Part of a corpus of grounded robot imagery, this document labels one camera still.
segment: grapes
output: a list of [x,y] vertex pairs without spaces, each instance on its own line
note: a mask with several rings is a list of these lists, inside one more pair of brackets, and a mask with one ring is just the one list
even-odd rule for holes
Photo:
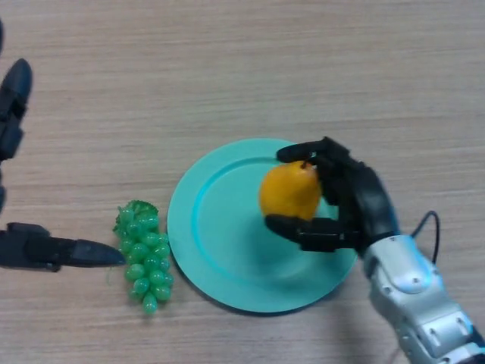
[[174,277],[169,273],[171,264],[168,235],[160,234],[158,210],[151,204],[133,200],[119,208],[113,232],[120,239],[119,249],[128,268],[127,281],[133,282],[128,291],[132,300],[141,301],[146,314],[158,309],[158,301],[171,297]]
[[128,254],[135,243],[131,239],[123,239],[120,243],[120,250],[123,254]]
[[162,271],[152,271],[150,273],[150,283],[155,286],[161,286],[165,283],[165,274]]
[[161,236],[160,244],[167,244],[168,245],[168,235],[161,234],[160,236]]
[[145,244],[138,243],[133,246],[130,255],[134,256],[134,259],[141,262],[149,253],[150,249]]
[[148,292],[150,288],[150,281],[148,278],[140,278],[133,284],[133,290],[139,294]]
[[128,254],[127,255],[127,263],[132,265],[136,263],[140,263],[141,259],[138,256],[134,256],[133,254]]
[[163,243],[153,249],[153,253],[160,259],[167,258],[170,255],[170,247]]
[[152,292],[154,296],[157,297],[157,300],[160,301],[166,301],[171,296],[170,288],[167,286],[154,286]]
[[136,222],[145,230],[151,230],[158,227],[158,216],[143,214],[136,218]]
[[145,268],[141,264],[133,264],[124,272],[124,277],[128,281],[136,281],[145,275]]
[[135,221],[127,225],[127,233],[132,239],[139,239],[143,235],[143,228]]
[[148,254],[143,265],[146,271],[154,271],[160,267],[161,260],[155,254]]
[[170,268],[170,262],[168,261],[168,259],[162,259],[160,261],[159,268],[161,271],[168,271],[168,269]]
[[148,292],[143,299],[143,310],[147,315],[153,315],[158,308],[157,299]]
[[164,275],[164,283],[167,286],[172,287],[174,285],[174,277],[170,273],[165,273],[165,275]]
[[157,233],[147,233],[142,238],[142,243],[144,243],[146,246],[150,248],[155,248],[161,243],[161,235]]

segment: black cable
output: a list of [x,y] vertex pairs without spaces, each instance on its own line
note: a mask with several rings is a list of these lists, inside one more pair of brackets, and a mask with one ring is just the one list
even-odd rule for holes
[[433,259],[432,259],[433,264],[436,264],[438,259],[438,252],[440,251],[440,229],[441,229],[440,217],[438,216],[438,213],[433,210],[428,211],[426,215],[421,219],[421,222],[419,223],[419,225],[412,232],[411,236],[416,238],[416,236],[419,235],[419,233],[423,229],[423,226],[425,226],[425,224],[427,223],[428,219],[431,216],[434,217],[434,221],[436,225],[436,237],[434,239],[434,251],[433,251]]

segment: teal plate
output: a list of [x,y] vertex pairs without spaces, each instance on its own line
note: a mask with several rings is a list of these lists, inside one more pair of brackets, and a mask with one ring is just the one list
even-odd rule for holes
[[[269,231],[259,186],[279,162],[285,140],[250,139],[222,146],[197,161],[170,203],[167,231],[185,276],[207,296],[248,312],[288,312],[330,293],[355,264],[350,249],[310,253]],[[321,217],[338,211],[322,199]]]

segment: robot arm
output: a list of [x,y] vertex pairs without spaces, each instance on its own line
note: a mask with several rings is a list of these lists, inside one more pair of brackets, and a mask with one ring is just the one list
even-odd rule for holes
[[413,364],[485,363],[485,343],[446,292],[437,267],[401,233],[393,204],[372,168],[332,139],[296,144],[277,153],[281,162],[306,160],[317,168],[326,200],[339,219],[303,221],[266,217],[275,233],[303,250],[355,249],[371,283],[374,308],[393,327]]

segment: table surface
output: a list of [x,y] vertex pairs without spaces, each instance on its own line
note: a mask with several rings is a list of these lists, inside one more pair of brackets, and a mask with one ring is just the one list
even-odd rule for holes
[[[450,294],[485,328],[485,4],[482,0],[0,2],[1,67],[31,63],[2,220],[115,245],[117,207],[162,215],[199,157],[249,137],[329,135],[374,166],[403,230],[443,220]],[[418,240],[433,245],[431,226]],[[151,320],[122,271],[1,270],[0,357],[51,364],[387,363],[393,333],[357,265],[292,315],[227,312],[176,276]],[[403,355],[397,363],[406,362]]]

